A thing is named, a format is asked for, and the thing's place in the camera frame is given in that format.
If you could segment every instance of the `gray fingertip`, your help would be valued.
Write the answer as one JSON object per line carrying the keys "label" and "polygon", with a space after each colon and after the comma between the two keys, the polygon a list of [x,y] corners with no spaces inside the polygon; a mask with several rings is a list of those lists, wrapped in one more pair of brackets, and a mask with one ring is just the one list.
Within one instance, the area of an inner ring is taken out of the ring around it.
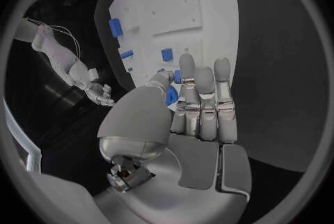
{"label": "gray fingertip", "polygon": [[210,94],[214,92],[214,77],[210,67],[196,68],[195,84],[200,94]]}
{"label": "gray fingertip", "polygon": [[182,79],[194,78],[195,61],[191,54],[182,54],[179,60]]}
{"label": "gray fingertip", "polygon": [[228,81],[230,75],[230,63],[227,58],[219,58],[214,62],[214,75],[218,82]]}

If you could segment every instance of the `blue object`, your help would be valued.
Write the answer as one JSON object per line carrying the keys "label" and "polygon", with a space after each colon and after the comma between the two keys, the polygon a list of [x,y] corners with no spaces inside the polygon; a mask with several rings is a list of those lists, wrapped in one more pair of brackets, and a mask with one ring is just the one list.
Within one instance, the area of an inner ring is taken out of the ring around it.
{"label": "blue object", "polygon": [[174,71],[174,82],[176,84],[181,84],[181,71],[180,70]]}
{"label": "blue object", "polygon": [[166,48],[161,51],[161,54],[163,55],[163,61],[172,61],[173,60],[173,51],[171,48]]}
{"label": "blue object", "polygon": [[126,51],[124,53],[121,54],[121,59],[125,59],[127,57],[130,57],[134,54],[134,52],[132,50]]}
{"label": "blue object", "polygon": [[169,106],[177,102],[178,98],[179,98],[179,95],[176,89],[172,86],[169,86],[166,92],[166,101],[165,101],[166,106]]}
{"label": "blue object", "polygon": [[117,38],[123,35],[121,23],[119,19],[111,19],[108,21],[108,23],[109,23],[109,27],[111,29],[113,38]]}

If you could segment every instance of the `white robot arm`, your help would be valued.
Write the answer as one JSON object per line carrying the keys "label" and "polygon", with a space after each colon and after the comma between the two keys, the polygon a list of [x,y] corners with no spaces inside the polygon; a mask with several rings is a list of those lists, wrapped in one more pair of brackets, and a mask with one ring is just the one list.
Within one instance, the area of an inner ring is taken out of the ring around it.
{"label": "white robot arm", "polygon": [[69,49],[63,47],[55,39],[53,28],[37,25],[28,19],[23,19],[19,25],[15,38],[30,42],[35,51],[43,52],[49,59],[51,67],[57,75],[69,86],[76,86],[85,91],[94,103],[103,106],[113,106],[110,99],[111,88],[93,82],[87,66]]}

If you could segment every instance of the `white wire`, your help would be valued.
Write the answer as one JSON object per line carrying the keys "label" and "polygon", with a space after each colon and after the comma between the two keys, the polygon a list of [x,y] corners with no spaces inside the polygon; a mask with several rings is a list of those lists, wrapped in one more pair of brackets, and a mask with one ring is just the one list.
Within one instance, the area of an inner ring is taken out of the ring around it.
{"label": "white wire", "polygon": [[[29,21],[31,21],[33,23],[39,24],[39,25],[50,26],[53,30],[55,30],[57,32],[60,32],[60,33],[64,33],[64,34],[70,36],[73,39],[73,41],[74,41],[74,45],[75,45],[77,57],[79,59],[81,58],[81,47],[80,47],[80,44],[79,44],[78,40],[74,37],[74,35],[70,32],[70,30],[68,30],[66,27],[64,27],[64,26],[56,26],[56,25],[47,25],[44,22],[41,22],[41,21],[38,21],[38,20],[34,20],[34,19],[30,19],[30,18],[27,18],[27,20],[29,20]],[[58,30],[57,28],[63,28],[64,30],[66,30],[66,32]]]}

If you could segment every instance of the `blue block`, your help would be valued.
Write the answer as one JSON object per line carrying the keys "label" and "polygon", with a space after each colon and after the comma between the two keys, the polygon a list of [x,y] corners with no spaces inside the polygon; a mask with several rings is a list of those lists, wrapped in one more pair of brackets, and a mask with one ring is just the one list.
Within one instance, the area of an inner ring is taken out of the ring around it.
{"label": "blue block", "polygon": [[178,98],[179,98],[179,95],[176,89],[173,88],[172,86],[169,86],[166,92],[166,101],[165,101],[166,106],[169,106],[177,102]]}
{"label": "blue block", "polygon": [[171,48],[166,48],[161,51],[161,54],[163,55],[163,61],[172,61],[173,60],[173,51]]}
{"label": "blue block", "polygon": [[176,84],[181,84],[181,71],[180,70],[174,71],[174,82]]}
{"label": "blue block", "polygon": [[108,23],[109,23],[109,27],[111,29],[113,38],[117,38],[123,35],[121,23],[119,19],[111,19],[108,21]]}
{"label": "blue block", "polygon": [[134,52],[132,50],[129,50],[129,51],[126,51],[124,53],[122,53],[120,56],[121,56],[121,59],[125,59],[127,57],[130,57],[134,54]]}

